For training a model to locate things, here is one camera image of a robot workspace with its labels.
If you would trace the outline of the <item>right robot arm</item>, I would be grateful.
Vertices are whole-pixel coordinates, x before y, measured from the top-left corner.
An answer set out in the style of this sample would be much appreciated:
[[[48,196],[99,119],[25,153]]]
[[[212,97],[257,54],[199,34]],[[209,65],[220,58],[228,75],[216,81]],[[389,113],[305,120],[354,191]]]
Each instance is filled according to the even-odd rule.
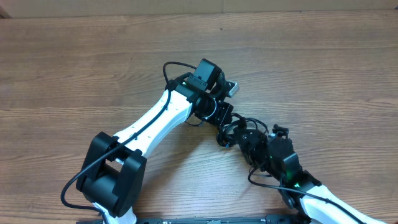
[[[246,162],[252,185],[276,189],[285,204],[310,223],[381,223],[336,197],[321,181],[303,170],[289,138],[289,129],[274,125],[266,135],[239,125],[233,130]]]

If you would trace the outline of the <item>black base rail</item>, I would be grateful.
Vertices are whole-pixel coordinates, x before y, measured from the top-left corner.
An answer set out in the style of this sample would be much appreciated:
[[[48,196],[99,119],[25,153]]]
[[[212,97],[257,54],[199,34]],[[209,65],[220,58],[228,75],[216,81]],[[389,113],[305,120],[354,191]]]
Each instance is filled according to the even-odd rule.
[[[311,219],[303,215],[267,215],[265,217],[230,217],[230,218],[182,218],[161,219],[142,218],[137,224],[310,224]]]

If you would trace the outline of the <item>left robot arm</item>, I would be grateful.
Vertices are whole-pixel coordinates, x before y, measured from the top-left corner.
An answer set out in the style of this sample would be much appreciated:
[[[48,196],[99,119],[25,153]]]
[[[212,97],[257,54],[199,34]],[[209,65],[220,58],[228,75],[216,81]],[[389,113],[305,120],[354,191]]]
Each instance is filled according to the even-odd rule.
[[[217,127],[230,123],[233,106],[224,99],[238,90],[220,67],[202,59],[193,72],[167,79],[160,100],[133,124],[112,136],[97,134],[75,182],[102,223],[136,223],[132,207],[152,151],[191,115]]]

